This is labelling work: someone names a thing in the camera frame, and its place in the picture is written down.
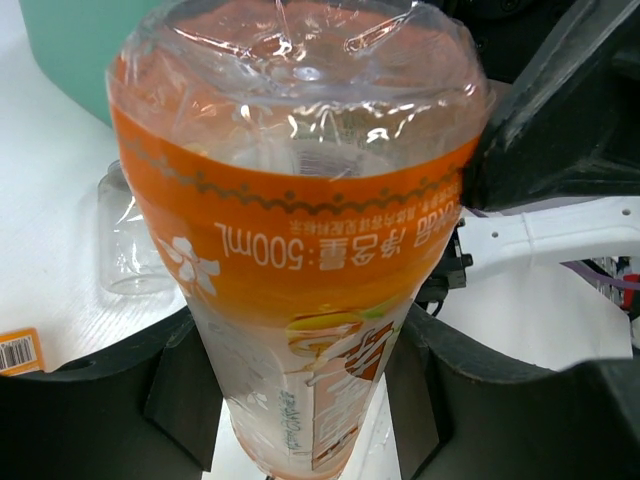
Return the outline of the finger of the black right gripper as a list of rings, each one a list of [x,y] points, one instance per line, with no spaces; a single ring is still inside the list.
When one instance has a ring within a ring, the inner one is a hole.
[[[462,203],[639,193],[639,4],[578,1],[490,117]]]

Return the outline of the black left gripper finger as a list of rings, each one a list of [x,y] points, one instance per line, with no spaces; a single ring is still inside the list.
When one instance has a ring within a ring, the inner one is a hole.
[[[191,313],[51,373],[1,380],[4,479],[199,479],[222,394]]]

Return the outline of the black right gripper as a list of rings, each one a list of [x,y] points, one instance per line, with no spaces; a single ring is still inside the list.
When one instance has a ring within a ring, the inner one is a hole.
[[[410,309],[386,367],[401,476],[637,478],[637,360],[591,360],[554,372],[431,317],[450,290],[467,285],[473,258],[458,232],[465,224],[458,222],[418,290],[423,310]]]

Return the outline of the orange juice bottle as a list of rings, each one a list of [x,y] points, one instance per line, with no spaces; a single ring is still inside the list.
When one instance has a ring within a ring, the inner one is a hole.
[[[43,371],[44,367],[44,356],[35,328],[24,328],[0,335],[2,376],[11,377]]]

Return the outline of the clear unlabelled plastic bottle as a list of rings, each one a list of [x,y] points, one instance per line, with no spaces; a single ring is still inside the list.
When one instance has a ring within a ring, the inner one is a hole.
[[[119,295],[174,288],[118,160],[97,186],[99,280]]]

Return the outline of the orange label tea bottle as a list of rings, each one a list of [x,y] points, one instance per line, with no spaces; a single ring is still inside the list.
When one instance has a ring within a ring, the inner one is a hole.
[[[107,89],[242,448],[338,478],[494,103],[469,30],[422,1],[169,1]]]

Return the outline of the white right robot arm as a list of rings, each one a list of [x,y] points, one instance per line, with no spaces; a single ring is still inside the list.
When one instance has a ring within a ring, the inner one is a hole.
[[[639,253],[639,5],[446,1],[508,86],[464,176],[472,217],[408,314],[387,370],[404,479],[635,479],[639,362],[561,372],[426,312],[434,287]]]

